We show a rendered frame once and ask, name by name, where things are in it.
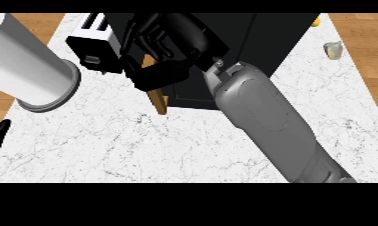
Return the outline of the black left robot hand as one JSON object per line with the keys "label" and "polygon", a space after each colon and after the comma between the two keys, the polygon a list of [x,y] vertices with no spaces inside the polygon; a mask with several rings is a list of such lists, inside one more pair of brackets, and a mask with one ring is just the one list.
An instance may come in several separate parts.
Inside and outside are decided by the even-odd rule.
{"label": "black left robot hand", "polygon": [[5,119],[0,122],[0,147],[2,147],[2,144],[3,144],[5,137],[6,137],[6,133],[8,133],[9,128],[11,128],[11,124],[12,124],[11,119]]}

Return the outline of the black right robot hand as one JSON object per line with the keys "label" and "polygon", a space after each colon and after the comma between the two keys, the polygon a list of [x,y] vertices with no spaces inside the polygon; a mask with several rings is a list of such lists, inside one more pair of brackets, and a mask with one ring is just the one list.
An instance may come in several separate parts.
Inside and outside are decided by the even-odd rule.
{"label": "black right robot hand", "polygon": [[[158,63],[142,67],[129,54],[136,44]],[[136,13],[127,22],[120,61],[142,91],[185,81],[194,66],[206,72],[231,48],[191,13]]]}

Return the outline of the black cabinet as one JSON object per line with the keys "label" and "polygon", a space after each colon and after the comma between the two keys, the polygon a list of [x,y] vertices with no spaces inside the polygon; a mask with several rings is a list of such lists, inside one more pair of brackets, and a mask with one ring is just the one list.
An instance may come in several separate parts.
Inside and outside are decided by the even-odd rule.
{"label": "black cabinet", "polygon": [[[129,20],[136,13],[108,13],[105,15],[120,44]],[[272,75],[296,47],[312,22],[315,13],[191,13],[210,27],[231,48],[217,59],[226,66],[245,62]],[[136,44],[129,54],[142,65],[148,55]],[[160,90],[169,97],[172,107],[210,109],[217,108],[203,72],[197,66],[189,70],[189,78]]]}

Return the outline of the wooden cabinet door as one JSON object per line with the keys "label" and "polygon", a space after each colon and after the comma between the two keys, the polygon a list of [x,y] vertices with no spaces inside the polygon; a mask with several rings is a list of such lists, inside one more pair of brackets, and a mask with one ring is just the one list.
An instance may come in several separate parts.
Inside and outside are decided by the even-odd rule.
{"label": "wooden cabinet door", "polygon": [[[157,60],[151,55],[145,55],[142,67],[146,68],[157,64]],[[169,104],[169,97],[163,95],[163,92],[160,89],[155,89],[148,92],[149,100],[152,105],[155,106],[157,112],[160,115],[167,114],[167,104]]]}

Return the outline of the white black toaster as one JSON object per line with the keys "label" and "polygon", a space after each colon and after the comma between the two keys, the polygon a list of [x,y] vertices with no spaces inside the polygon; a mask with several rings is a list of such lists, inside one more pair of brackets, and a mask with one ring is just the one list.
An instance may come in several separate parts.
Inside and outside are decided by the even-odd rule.
{"label": "white black toaster", "polygon": [[79,57],[80,64],[102,73],[123,73],[118,63],[120,42],[104,13],[86,13],[67,44]]}

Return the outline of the white grey cylinder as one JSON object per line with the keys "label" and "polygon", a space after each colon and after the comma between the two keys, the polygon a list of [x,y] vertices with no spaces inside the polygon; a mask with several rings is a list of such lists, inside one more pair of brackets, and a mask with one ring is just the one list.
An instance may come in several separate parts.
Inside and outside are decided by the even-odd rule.
{"label": "white grey cylinder", "polygon": [[0,13],[0,91],[21,107],[45,113],[71,99],[81,82],[77,65],[61,59],[11,13]]}

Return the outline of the small pale green object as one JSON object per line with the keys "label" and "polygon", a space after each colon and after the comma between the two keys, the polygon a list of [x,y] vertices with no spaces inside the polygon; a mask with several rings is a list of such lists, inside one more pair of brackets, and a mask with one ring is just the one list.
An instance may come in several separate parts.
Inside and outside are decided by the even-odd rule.
{"label": "small pale green object", "polygon": [[341,42],[328,42],[324,45],[324,50],[325,50],[327,56],[331,60],[338,60],[341,58],[341,54],[343,54]]}

